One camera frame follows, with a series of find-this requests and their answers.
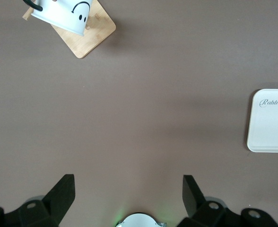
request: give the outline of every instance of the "table surface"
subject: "table surface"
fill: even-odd
[[[176,226],[182,177],[278,222],[278,154],[246,146],[252,95],[278,88],[278,1],[100,0],[116,31],[78,59],[0,0],[0,206],[74,174],[61,227],[133,212]]]

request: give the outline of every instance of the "white tray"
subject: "white tray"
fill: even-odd
[[[262,89],[254,95],[247,147],[278,153],[278,89]]]

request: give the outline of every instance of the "black mug handle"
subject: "black mug handle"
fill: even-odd
[[[42,11],[43,8],[41,6],[38,6],[36,4],[34,4],[31,0],[23,0],[25,2],[25,4],[27,4],[28,6],[38,10],[38,11]]]

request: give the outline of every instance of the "metal part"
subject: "metal part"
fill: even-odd
[[[75,199],[74,175],[64,175],[42,200],[32,200],[4,214],[0,227],[58,227]]]
[[[188,214],[177,227],[278,227],[274,219],[259,209],[233,213],[216,201],[206,201],[191,175],[183,176],[183,203]]]

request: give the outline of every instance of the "smiley face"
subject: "smiley face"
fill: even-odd
[[[74,6],[74,8],[73,8],[73,10],[72,10],[72,13],[74,13],[74,11],[75,11],[75,9],[77,8],[77,6],[79,6],[80,4],[87,4],[88,5],[88,11],[90,11],[90,9],[91,9],[91,6],[90,6],[90,4],[88,3],[88,2],[86,2],[86,1],[81,1],[81,2],[79,2],[79,3],[77,3],[75,6]],[[86,20],[87,20],[87,17],[86,16],[83,16],[83,15],[88,15],[88,13],[86,13],[86,12],[83,12],[83,7],[82,7],[82,10],[81,10],[82,12],[78,12],[78,14],[79,14],[79,21],[83,21],[84,23],[86,22]]]

